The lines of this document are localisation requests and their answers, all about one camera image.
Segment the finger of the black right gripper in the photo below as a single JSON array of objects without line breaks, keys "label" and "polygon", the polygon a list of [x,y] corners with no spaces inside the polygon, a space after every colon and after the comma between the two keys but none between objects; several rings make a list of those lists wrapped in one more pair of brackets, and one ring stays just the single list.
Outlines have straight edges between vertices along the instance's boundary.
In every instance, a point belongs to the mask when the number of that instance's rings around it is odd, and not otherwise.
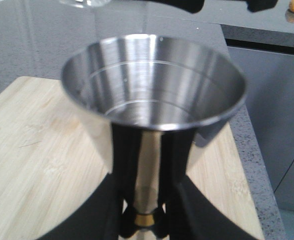
[{"label": "finger of the black right gripper", "polygon": [[204,6],[204,0],[150,0],[151,2],[164,4],[175,7],[185,12],[196,14],[200,12]]},{"label": "finger of the black right gripper", "polygon": [[265,11],[274,8],[278,0],[244,0],[247,4],[247,10],[252,13]]}]

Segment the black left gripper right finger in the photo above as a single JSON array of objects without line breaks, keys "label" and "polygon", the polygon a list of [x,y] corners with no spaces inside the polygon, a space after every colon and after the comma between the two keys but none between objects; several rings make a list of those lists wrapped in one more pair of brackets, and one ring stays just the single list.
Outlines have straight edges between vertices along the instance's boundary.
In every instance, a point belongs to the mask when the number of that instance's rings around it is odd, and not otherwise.
[{"label": "black left gripper right finger", "polygon": [[161,225],[171,240],[255,240],[219,211],[185,175],[181,182],[161,179],[159,202],[165,204]]}]

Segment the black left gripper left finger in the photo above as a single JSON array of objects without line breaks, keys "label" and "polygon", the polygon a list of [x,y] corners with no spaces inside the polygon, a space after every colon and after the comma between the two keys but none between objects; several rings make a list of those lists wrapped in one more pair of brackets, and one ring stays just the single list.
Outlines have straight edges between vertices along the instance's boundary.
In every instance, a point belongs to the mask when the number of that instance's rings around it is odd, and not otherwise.
[{"label": "black left gripper left finger", "polygon": [[107,174],[92,195],[40,240],[117,240],[132,237],[135,224],[136,174]]}]

